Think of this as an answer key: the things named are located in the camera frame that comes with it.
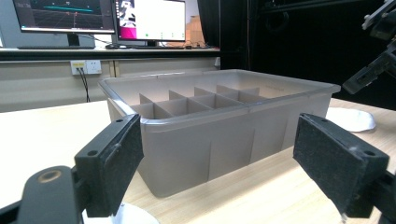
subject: cable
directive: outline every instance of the cable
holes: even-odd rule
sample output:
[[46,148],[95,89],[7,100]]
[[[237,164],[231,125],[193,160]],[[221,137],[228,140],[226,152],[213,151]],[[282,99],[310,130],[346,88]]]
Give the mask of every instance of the cable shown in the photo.
[[84,84],[85,92],[87,93],[87,103],[89,103],[91,101],[91,99],[90,99],[90,95],[88,94],[88,83],[87,83],[87,78],[84,73],[84,69],[78,67],[77,70],[78,70],[79,75],[82,79],[82,83]]

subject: white wall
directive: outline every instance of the white wall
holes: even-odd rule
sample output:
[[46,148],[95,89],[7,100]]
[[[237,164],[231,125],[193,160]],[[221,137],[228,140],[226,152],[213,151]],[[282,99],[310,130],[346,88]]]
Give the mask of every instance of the white wall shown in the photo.
[[198,16],[198,2],[197,0],[185,0],[186,2],[186,24],[191,21],[191,16]]

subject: bin compartment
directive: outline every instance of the bin compartment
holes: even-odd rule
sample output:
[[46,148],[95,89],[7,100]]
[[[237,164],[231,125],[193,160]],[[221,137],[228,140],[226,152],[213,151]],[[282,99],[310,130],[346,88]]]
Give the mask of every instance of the bin compartment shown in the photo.
[[291,147],[300,113],[326,116],[338,85],[244,70],[113,77],[111,120],[141,115],[138,172],[166,197]]

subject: monitor stand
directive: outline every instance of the monitor stand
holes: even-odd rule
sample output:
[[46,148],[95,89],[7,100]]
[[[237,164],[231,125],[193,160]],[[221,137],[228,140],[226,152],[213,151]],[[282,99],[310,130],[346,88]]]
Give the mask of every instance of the monitor stand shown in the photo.
[[157,47],[157,41],[149,40],[147,46],[148,47]]

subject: paper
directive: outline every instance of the paper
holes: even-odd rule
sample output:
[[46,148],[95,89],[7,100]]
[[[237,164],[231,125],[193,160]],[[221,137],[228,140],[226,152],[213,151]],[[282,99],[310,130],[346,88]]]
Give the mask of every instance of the paper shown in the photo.
[[326,119],[353,133],[375,128],[373,115],[357,109],[329,107]]

